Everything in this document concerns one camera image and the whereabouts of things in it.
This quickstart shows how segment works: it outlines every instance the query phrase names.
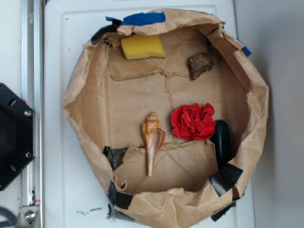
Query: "black bracket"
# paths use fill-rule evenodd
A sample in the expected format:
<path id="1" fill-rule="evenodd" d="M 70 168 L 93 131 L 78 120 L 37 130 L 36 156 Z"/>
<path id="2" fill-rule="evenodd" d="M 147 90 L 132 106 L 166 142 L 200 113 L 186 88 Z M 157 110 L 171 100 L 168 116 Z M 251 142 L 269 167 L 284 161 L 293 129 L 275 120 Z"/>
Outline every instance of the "black bracket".
<path id="1" fill-rule="evenodd" d="M 34 159 L 34 111 L 0 83 L 0 190 Z"/>

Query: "sponge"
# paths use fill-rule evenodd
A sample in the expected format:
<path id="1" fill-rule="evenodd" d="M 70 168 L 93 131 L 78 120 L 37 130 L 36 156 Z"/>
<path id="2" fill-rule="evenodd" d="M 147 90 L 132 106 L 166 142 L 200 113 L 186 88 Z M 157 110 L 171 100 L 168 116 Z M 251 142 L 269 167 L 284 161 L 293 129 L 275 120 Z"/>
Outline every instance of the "sponge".
<path id="1" fill-rule="evenodd" d="M 166 58 L 158 35 L 132 35 L 121 39 L 123 54 L 126 59 L 141 59 L 150 57 Z"/>

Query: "blue tape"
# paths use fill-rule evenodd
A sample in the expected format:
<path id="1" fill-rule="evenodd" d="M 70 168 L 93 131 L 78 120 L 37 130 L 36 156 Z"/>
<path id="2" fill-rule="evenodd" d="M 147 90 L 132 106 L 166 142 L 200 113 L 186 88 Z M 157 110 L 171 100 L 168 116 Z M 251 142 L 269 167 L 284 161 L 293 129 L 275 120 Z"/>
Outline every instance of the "blue tape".
<path id="1" fill-rule="evenodd" d="M 250 49 L 245 45 L 243 48 L 242 48 L 242 51 L 245 53 L 245 55 L 247 56 L 247 57 L 249 57 L 251 54 L 252 54 L 252 51 L 250 51 Z"/>
<path id="2" fill-rule="evenodd" d="M 105 19 L 107 21 L 112 21 L 115 18 L 105 17 Z M 125 17 L 122 21 L 122 25 L 143 26 L 143 25 L 151 25 L 154 23 L 162 23 L 165 20 L 166 20 L 166 15 L 164 12 L 136 13 Z"/>

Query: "red fabric flower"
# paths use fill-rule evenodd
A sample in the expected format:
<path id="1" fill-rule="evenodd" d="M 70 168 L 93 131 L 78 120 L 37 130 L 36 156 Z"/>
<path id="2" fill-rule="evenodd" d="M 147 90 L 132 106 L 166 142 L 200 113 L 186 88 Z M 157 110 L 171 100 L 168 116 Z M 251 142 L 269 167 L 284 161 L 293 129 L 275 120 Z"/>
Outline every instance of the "red fabric flower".
<path id="1" fill-rule="evenodd" d="M 197 103 L 182 105 L 171 114 L 172 133 L 185 140 L 205 140 L 215 132 L 214 108 L 207 103 L 201 108 Z"/>

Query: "brown rock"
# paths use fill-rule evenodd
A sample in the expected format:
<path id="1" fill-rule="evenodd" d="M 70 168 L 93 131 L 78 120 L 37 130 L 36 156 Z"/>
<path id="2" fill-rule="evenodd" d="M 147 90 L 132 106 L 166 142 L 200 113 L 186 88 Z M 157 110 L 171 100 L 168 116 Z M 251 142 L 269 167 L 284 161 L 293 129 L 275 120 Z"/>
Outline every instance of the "brown rock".
<path id="1" fill-rule="evenodd" d="M 210 53 L 201 53 L 191 56 L 188 59 L 188 66 L 190 68 L 190 77 L 194 80 L 204 73 L 206 70 L 213 68 L 213 61 Z"/>

